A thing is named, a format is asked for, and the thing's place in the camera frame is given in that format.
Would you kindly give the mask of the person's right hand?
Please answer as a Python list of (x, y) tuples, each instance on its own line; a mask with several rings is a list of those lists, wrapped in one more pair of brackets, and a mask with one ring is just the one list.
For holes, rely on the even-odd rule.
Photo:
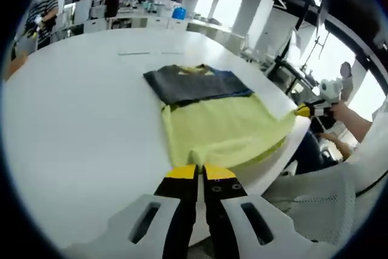
[(338, 101), (329, 109), (335, 120), (344, 122), (349, 115), (349, 108), (344, 101)]

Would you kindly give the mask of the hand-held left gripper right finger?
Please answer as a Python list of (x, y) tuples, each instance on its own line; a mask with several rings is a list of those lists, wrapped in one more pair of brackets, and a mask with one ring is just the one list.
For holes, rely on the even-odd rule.
[(216, 258), (309, 258), (314, 242), (260, 195), (248, 195), (229, 169), (202, 168), (206, 222)]

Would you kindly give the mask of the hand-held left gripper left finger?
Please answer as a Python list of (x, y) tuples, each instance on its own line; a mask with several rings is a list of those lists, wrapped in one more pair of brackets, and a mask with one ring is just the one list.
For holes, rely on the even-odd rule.
[(198, 166), (170, 170), (154, 194), (144, 194), (112, 216), (88, 243), (65, 249), (66, 258), (186, 258), (196, 221)]

